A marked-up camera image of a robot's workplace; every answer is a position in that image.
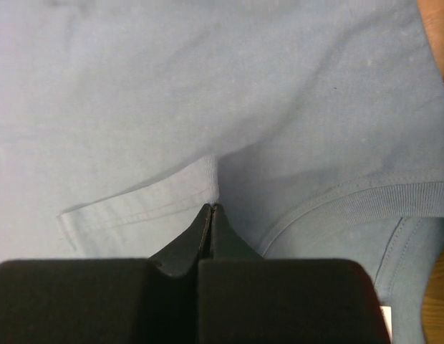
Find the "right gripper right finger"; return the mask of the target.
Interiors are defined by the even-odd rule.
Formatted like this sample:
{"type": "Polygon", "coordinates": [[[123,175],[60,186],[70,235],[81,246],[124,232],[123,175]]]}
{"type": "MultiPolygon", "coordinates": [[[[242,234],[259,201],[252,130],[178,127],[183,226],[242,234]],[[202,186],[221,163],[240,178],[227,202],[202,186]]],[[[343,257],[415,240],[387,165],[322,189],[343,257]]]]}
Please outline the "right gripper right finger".
{"type": "Polygon", "coordinates": [[[220,204],[216,204],[212,210],[210,256],[215,260],[264,259],[236,233],[220,204]]]}

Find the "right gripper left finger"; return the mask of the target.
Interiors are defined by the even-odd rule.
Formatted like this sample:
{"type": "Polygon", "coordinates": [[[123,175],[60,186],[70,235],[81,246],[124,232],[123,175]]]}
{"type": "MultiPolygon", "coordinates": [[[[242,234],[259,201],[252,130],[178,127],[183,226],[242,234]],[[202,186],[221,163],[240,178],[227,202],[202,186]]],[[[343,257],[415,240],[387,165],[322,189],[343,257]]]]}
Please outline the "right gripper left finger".
{"type": "Polygon", "coordinates": [[[164,275],[181,278],[208,256],[211,246],[211,205],[204,204],[190,226],[148,260],[164,275]]]}

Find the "blue-grey t shirt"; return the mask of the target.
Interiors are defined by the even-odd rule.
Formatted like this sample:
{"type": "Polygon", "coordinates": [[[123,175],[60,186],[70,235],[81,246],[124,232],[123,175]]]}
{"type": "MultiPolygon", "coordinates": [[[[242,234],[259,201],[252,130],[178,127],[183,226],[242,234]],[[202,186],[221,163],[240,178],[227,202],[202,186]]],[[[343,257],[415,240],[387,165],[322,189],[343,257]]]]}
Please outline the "blue-grey t shirt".
{"type": "Polygon", "coordinates": [[[220,203],[423,343],[444,84],[415,1],[0,1],[0,262],[149,257],[220,203]]]}

